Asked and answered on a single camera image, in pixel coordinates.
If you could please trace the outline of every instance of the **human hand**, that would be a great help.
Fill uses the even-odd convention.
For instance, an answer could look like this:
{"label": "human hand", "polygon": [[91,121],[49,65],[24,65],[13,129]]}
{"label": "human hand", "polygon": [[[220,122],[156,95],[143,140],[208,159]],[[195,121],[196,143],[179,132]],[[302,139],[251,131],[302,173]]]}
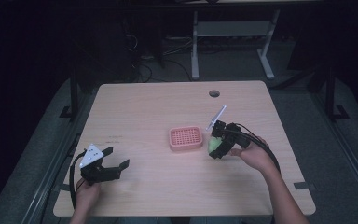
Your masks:
{"label": "human hand", "polygon": [[[264,144],[269,146],[266,140],[259,136],[257,136],[257,138],[260,139]],[[232,148],[229,151],[229,155],[240,157],[246,164],[261,173],[265,173],[269,169],[276,169],[274,162],[269,157],[267,152],[252,141],[247,148]]]}
{"label": "human hand", "polygon": [[76,184],[76,208],[70,223],[86,223],[92,207],[97,203],[101,192],[101,183],[92,186],[84,178]]}
{"label": "human hand", "polygon": [[98,201],[101,192],[101,183],[95,183],[90,186],[84,178],[77,181],[76,184],[76,208],[78,206],[87,208],[89,211]]}

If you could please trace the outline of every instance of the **table top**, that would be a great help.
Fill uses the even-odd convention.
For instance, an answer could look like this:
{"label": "table top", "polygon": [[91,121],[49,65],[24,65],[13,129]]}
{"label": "table top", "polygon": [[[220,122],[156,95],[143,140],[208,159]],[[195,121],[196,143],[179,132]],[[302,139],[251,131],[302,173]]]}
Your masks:
{"label": "table top", "polygon": [[[210,91],[220,96],[211,97]],[[79,139],[76,155],[89,144],[113,147],[103,167],[130,159],[119,180],[103,182],[93,215],[100,217],[195,217],[270,215],[267,185],[260,173],[240,158],[214,160],[207,147],[211,118],[236,122],[268,142],[282,177],[304,214],[315,205],[304,182],[266,85],[261,81],[109,84],[99,89]],[[203,146],[182,152],[170,150],[171,128],[199,126]],[[80,178],[76,165],[75,182]],[[68,191],[61,190],[54,206],[58,217],[73,208]]]}

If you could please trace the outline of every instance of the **robotic arm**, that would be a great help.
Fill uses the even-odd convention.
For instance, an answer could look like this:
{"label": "robotic arm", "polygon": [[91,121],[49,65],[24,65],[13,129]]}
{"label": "robotic arm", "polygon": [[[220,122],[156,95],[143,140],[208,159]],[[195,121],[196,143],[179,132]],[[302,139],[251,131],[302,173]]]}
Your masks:
{"label": "robotic arm", "polygon": [[278,171],[281,171],[278,160],[272,153],[271,149],[269,149],[269,147],[260,141],[260,139],[258,139],[254,134],[241,132],[240,126],[242,125],[236,123],[226,125],[225,122],[217,120],[212,129],[212,139],[208,148],[209,155],[214,159],[222,159],[222,157],[227,155],[235,144],[240,145],[242,148],[247,148],[252,141],[267,152]]}
{"label": "robotic arm", "polygon": [[110,155],[113,148],[109,147],[100,151],[93,144],[89,148],[80,153],[72,163],[69,174],[69,189],[71,191],[72,205],[76,207],[76,191],[74,183],[75,164],[77,160],[83,157],[82,162],[79,164],[80,175],[87,180],[90,185],[94,183],[120,179],[121,171],[125,170],[130,165],[130,160],[123,161],[118,167],[104,168],[102,166],[103,158]]}

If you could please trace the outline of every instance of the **pink grid basket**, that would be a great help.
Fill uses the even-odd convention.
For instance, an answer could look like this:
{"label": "pink grid basket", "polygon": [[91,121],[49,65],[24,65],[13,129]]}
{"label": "pink grid basket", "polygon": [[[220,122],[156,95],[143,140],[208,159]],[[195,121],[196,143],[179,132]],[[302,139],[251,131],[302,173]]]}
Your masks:
{"label": "pink grid basket", "polygon": [[202,147],[200,127],[183,127],[170,129],[170,148],[172,151],[188,150]]}

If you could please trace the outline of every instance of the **gray carpet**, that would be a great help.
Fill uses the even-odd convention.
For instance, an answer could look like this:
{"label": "gray carpet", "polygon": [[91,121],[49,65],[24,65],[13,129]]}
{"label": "gray carpet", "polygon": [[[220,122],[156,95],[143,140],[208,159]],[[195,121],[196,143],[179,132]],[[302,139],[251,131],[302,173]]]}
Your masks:
{"label": "gray carpet", "polygon": [[[271,45],[268,57],[276,74],[274,80],[264,77],[255,46],[245,46],[241,50],[201,54],[200,81],[257,79],[265,81],[268,86],[274,86],[297,73],[286,70],[293,45],[290,42]],[[170,55],[166,59],[179,62],[188,72],[191,71],[189,53]],[[176,63],[166,62],[165,68],[155,62],[146,62],[145,65],[153,71],[152,78],[155,79],[150,81],[188,81],[186,71]],[[145,77],[149,75],[145,67],[141,68],[141,72]],[[315,224],[358,223],[358,182],[340,144],[332,134],[331,123],[321,112],[318,99],[324,97],[324,94],[307,93],[307,82],[308,79],[305,78],[284,91],[270,93],[301,171],[306,181],[316,188],[311,191],[316,212],[309,216],[309,221]],[[87,120],[94,97],[95,92],[82,95],[80,114],[73,122],[59,118],[62,108],[70,104],[69,83],[62,85],[0,196],[0,223],[21,223],[32,200],[38,198],[35,195],[49,196],[45,210],[45,205],[39,204],[42,209],[36,212],[36,222],[68,223],[68,218],[55,217],[52,208],[58,196],[55,186],[62,183],[71,158],[63,160],[62,168],[56,174],[47,174],[47,171],[58,148],[71,150],[73,139],[81,133]],[[338,121],[337,126],[358,156],[358,105],[351,91],[340,82],[337,83],[336,99],[351,117]],[[40,191],[41,180],[45,175],[56,179],[56,185],[51,186],[50,193]],[[89,223],[114,223],[115,220],[92,218]],[[249,224],[269,223],[269,217],[243,217],[242,220]]]}

